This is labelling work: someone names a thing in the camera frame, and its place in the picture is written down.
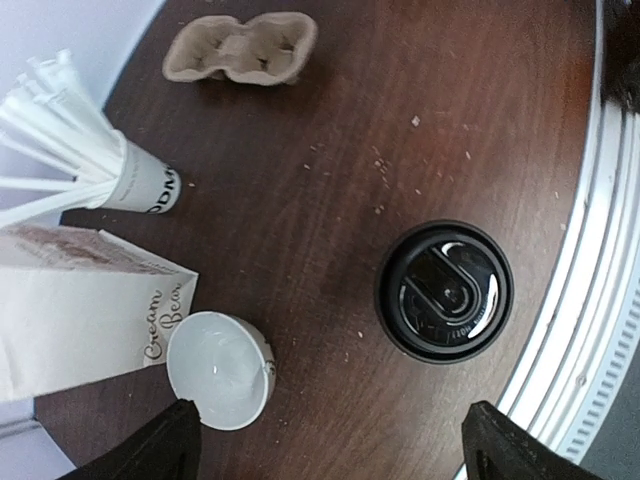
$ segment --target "white wall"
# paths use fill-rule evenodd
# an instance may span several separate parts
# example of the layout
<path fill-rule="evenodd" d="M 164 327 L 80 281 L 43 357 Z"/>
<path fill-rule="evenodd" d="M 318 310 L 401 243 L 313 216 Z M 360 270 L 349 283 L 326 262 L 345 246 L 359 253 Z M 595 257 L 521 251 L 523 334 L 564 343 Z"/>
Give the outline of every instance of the white wall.
<path fill-rule="evenodd" d="M 163 0 L 0 0 L 0 95 L 25 71 L 27 58 L 44 60 L 58 50 L 70 48 L 89 93 L 103 104 L 162 3 Z M 0 175 L 55 174 L 0 147 Z M 0 209 L 36 195 L 0 189 Z M 53 479 L 73 468 L 46 431 L 29 420 L 32 416 L 32 400 L 0 404 L 0 479 Z"/>

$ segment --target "white paper bag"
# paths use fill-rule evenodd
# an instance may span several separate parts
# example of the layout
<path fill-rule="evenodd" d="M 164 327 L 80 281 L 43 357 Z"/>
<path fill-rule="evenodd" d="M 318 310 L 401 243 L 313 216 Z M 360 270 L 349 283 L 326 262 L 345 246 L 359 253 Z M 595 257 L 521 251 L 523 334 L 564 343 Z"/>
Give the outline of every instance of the white paper bag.
<path fill-rule="evenodd" d="M 163 363 L 197 279 L 104 231 L 0 231 L 0 401 Z"/>

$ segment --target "cup lid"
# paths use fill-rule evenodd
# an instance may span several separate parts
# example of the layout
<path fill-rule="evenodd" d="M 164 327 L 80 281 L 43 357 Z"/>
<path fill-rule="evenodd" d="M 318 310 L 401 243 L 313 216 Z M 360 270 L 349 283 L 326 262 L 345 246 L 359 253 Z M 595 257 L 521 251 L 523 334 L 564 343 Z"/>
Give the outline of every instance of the cup lid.
<path fill-rule="evenodd" d="M 487 348 L 513 303 L 505 254 L 486 233 L 435 221 L 403 235 L 378 271 L 375 302 L 389 338 L 426 362 L 453 363 Z"/>

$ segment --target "white paper cup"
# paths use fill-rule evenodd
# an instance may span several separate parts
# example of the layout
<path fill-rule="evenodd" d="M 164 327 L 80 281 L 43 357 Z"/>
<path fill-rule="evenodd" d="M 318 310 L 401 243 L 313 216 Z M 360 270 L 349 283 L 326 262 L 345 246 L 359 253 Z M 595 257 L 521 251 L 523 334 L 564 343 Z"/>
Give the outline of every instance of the white paper cup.
<path fill-rule="evenodd" d="M 124 164 L 113 192 L 102 208 L 129 212 L 164 213 L 180 196 L 182 182 L 173 168 L 128 141 L 120 132 Z"/>
<path fill-rule="evenodd" d="M 262 334 L 217 312 L 180 322 L 169 340 L 167 371 L 176 396 L 193 400 L 200 421 L 217 430 L 254 422 L 276 383 L 273 353 Z"/>

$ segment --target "wooden table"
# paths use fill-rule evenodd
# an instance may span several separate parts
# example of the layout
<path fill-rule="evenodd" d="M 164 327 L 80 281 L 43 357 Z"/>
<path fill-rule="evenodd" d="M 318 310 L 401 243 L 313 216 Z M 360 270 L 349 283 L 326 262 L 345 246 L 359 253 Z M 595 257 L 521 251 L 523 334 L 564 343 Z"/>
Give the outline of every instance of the wooden table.
<path fill-rule="evenodd" d="M 453 475 L 460 423 L 471 402 L 498 399 L 561 245 L 584 144 L 592 3 L 167 2 L 107 113 L 180 170 L 183 198 L 168 215 L 64 222 L 199 271 L 195 311 L 238 315 L 272 342 L 279 377 L 266 411 L 239 432 L 203 428 L 202 479 Z M 270 10 L 319 24 L 297 85 L 162 78 L 185 22 Z M 439 218 L 490 233 L 516 281 L 501 337 L 453 366 L 403 356 L 372 302 L 390 243 Z M 157 367 L 40 398 L 37 413 L 83 464 L 174 399 Z"/>

